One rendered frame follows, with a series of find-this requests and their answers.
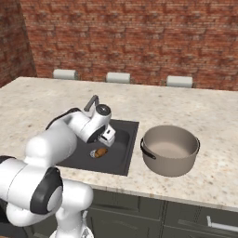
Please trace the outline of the brown potato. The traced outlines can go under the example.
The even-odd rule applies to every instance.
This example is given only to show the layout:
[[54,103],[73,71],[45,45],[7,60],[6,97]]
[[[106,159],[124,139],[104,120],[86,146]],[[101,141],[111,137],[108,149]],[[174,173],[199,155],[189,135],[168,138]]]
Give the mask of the brown potato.
[[101,156],[105,155],[108,152],[107,148],[99,148],[95,151],[95,157],[100,158]]

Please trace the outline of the dark green drawer front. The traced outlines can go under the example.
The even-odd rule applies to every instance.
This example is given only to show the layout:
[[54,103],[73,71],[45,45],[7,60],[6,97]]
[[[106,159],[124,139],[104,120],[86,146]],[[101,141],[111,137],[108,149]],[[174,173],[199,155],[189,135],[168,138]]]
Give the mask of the dark green drawer front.
[[237,212],[167,202],[162,238],[238,238],[238,232],[208,227],[206,216],[213,222],[238,227]]

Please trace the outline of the dark grey tap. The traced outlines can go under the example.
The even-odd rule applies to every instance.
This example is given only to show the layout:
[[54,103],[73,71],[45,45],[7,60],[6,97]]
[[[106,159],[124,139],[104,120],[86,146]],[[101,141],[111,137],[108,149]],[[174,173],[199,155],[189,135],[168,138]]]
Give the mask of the dark grey tap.
[[87,103],[87,105],[84,108],[85,112],[89,112],[90,108],[92,105],[98,106],[99,105],[99,96],[98,95],[94,95],[90,101]]

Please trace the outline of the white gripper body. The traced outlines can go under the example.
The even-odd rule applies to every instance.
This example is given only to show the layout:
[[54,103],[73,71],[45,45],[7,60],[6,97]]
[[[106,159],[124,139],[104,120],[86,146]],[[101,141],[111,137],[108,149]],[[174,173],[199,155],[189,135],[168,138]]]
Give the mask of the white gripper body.
[[99,138],[99,142],[104,144],[107,147],[111,147],[114,144],[115,136],[112,136],[111,138],[107,139],[103,136]]

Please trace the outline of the dark grey sink basin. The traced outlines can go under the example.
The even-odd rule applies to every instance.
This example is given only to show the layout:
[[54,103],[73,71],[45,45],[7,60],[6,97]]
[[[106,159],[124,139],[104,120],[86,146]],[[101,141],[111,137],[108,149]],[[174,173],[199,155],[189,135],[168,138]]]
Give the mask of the dark grey sink basin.
[[59,166],[127,176],[139,122],[112,119],[110,125],[115,130],[115,141],[106,154],[93,158],[90,153],[105,145],[99,141],[85,144],[78,139],[74,153]]

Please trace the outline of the dark green cupboard front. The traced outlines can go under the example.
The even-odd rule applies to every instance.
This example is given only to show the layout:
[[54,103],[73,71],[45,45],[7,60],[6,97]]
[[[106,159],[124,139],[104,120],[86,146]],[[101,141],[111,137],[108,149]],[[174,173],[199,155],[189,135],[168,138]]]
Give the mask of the dark green cupboard front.
[[86,224],[95,238],[159,238],[163,201],[94,190]]

